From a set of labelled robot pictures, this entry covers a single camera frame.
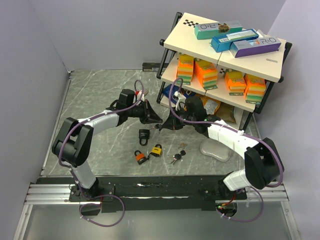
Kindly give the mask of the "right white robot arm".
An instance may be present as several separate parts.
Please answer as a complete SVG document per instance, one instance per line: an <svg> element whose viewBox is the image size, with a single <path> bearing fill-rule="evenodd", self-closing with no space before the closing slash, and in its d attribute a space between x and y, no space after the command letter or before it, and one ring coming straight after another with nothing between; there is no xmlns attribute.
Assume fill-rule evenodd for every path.
<svg viewBox="0 0 320 240"><path fill-rule="evenodd" d="M164 129L179 130L187 125L193 126L198 133L219 142L244 160L243 169L228 173L220 181L218 193L223 199L230 199L236 191L247 187L262 190L265 187L276 188L283 182L285 168L270 138L248 135L207 114L198 96L188 98L185 103L196 108L183 110L179 105L170 103L169 116L162 125Z"/></svg>

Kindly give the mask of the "orange padlock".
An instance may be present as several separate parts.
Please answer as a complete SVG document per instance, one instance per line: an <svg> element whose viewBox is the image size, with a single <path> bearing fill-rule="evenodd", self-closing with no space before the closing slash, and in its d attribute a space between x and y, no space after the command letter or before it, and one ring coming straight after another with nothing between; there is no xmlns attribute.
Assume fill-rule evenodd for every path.
<svg viewBox="0 0 320 240"><path fill-rule="evenodd" d="M143 164L144 162L146 162L148 160L147 157L140 150L136 150L134 152L134 155L135 155L135 159L139 165Z"/></svg>

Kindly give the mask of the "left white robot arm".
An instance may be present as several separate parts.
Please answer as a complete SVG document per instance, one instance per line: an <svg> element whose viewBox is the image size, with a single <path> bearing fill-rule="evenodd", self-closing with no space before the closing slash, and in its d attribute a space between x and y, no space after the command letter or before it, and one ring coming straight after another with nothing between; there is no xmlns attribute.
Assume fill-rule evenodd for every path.
<svg viewBox="0 0 320 240"><path fill-rule="evenodd" d="M51 148L60 166L68 168L81 195L87 201L99 193L99 180L93 174L87 158L95 135L123 124L128 118L138 118L142 124L158 124L163 120L152 109L142 92L123 89L118 99L101 113L82 119L64 120Z"/></svg>

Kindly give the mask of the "black padlock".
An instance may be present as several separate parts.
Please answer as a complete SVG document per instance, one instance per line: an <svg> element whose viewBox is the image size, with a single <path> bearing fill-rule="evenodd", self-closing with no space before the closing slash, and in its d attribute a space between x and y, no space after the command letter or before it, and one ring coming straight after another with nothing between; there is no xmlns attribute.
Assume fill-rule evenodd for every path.
<svg viewBox="0 0 320 240"><path fill-rule="evenodd" d="M139 144L141 146L146 146L148 144L148 140L150 138L150 130L149 129L140 129L138 131Z"/></svg>

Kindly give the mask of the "black-headed key bunch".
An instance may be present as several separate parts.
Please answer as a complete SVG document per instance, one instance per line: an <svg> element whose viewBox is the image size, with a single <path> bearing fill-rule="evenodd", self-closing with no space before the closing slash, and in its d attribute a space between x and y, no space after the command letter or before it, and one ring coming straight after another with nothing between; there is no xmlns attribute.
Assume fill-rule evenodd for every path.
<svg viewBox="0 0 320 240"><path fill-rule="evenodd" d="M163 128L163 125L162 124L156 124L155 126L153 126L151 129L153 130L153 129L155 129L155 130L159 130L159 131L161 131L162 130L162 128Z"/></svg>

